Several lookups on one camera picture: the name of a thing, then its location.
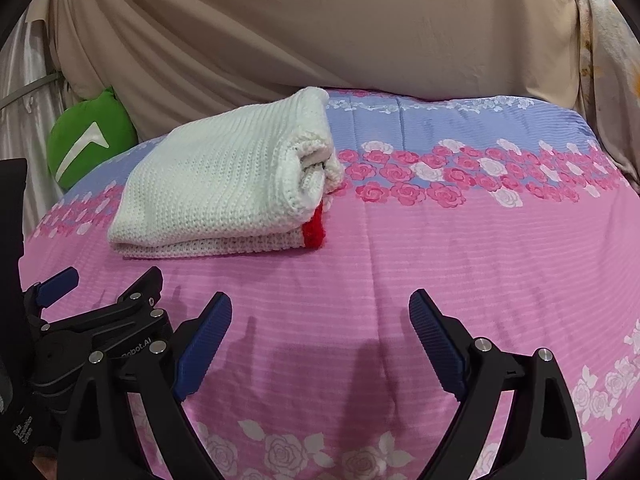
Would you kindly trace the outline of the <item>beige fabric headboard cover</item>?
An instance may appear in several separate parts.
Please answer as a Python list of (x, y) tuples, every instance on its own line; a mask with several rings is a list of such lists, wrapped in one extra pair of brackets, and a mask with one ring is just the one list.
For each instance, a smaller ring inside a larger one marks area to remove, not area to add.
[(300, 88), (578, 95), (575, 0), (49, 0), (52, 56), (142, 138)]

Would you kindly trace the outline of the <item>floral cream hanging cloth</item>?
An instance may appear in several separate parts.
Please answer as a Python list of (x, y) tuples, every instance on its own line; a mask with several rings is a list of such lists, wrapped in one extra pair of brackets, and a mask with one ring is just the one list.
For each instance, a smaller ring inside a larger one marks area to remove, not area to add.
[(639, 187), (639, 41), (613, 0), (576, 0), (579, 105), (602, 148)]

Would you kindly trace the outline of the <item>green plush pillow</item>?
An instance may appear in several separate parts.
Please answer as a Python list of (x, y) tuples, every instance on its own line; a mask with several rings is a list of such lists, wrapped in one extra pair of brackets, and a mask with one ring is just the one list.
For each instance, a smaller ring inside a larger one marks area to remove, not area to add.
[(64, 191), (90, 171), (133, 148), (138, 137), (126, 108), (113, 88), (66, 110), (46, 142), (49, 172)]

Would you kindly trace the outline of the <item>silver satin curtain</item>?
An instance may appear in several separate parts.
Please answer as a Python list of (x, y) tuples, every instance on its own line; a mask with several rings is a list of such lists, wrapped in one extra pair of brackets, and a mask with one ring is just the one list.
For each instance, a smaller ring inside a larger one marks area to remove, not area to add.
[(1, 49), (1, 157), (27, 160), (23, 230), (31, 233), (62, 196), (50, 176), (46, 141), (64, 110), (63, 78), (50, 57), (50, 0), (34, 0)]

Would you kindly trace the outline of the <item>pink floral bed sheet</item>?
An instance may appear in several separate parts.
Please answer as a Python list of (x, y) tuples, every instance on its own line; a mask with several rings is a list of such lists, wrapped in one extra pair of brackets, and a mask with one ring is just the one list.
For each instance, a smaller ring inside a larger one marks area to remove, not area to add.
[(639, 419), (639, 199), (545, 102), (335, 91), (345, 174), (316, 249), (167, 259), (160, 305), (233, 318), (186, 412), (227, 479), (413, 479), (457, 407), (408, 318), (424, 289), (507, 352), (550, 349), (605, 472)]

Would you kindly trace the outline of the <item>white knitted sweater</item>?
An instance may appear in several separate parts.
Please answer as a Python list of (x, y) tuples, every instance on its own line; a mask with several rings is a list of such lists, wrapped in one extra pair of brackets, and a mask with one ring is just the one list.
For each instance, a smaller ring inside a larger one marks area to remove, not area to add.
[(326, 90), (175, 128), (131, 171), (108, 230), (126, 258), (317, 249), (323, 202), (344, 179)]

